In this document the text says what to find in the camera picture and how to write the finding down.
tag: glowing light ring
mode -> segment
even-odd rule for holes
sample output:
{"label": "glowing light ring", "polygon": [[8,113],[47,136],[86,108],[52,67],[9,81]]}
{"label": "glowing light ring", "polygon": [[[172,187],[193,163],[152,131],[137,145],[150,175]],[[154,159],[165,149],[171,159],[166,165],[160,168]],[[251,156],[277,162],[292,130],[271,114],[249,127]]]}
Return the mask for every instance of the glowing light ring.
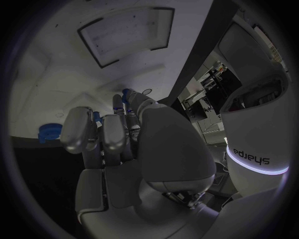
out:
{"label": "glowing light ring", "polygon": [[228,146],[226,147],[226,151],[227,151],[227,154],[230,156],[230,158],[232,160],[234,160],[237,164],[240,164],[244,168],[247,168],[247,169],[257,172],[257,173],[268,174],[268,175],[278,175],[278,174],[283,174],[283,173],[287,172],[287,170],[289,169],[289,167],[279,170],[279,171],[266,171],[266,170],[257,169],[257,168],[251,167],[251,166],[241,162],[239,159],[235,158],[235,156],[229,151]]}

